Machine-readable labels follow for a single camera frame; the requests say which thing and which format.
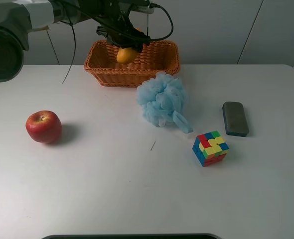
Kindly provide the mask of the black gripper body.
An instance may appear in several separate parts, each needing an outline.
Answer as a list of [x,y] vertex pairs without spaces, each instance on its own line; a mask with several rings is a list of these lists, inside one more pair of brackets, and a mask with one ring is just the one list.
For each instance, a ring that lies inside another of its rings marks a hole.
[[98,19],[107,26],[115,28],[133,28],[129,14],[136,0],[79,0],[81,9],[78,22]]

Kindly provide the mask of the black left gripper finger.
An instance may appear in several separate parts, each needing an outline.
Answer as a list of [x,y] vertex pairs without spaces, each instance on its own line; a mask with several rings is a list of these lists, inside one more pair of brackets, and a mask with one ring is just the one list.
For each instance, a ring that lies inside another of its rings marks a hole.
[[127,15],[120,15],[117,21],[117,30],[120,34],[121,45],[135,45],[135,44],[147,44],[149,45],[151,40],[149,36],[146,36],[143,32],[134,28]]

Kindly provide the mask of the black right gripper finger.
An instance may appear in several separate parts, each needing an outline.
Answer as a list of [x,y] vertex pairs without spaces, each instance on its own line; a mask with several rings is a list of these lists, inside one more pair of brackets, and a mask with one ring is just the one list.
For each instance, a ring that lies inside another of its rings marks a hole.
[[123,36],[121,33],[118,33],[114,30],[111,30],[105,26],[98,26],[96,29],[96,33],[100,36],[106,38],[107,43],[113,46],[120,47],[122,49],[132,48],[138,53],[141,53],[143,50],[143,44]]

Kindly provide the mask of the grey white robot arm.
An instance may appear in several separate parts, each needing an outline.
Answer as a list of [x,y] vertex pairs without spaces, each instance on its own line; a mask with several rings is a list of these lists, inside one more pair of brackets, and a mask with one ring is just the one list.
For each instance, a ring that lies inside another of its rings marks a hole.
[[18,75],[29,50],[28,34],[64,22],[73,26],[93,19],[96,33],[111,45],[141,52],[149,36],[130,22],[131,11],[153,13],[149,0],[0,0],[0,82]]

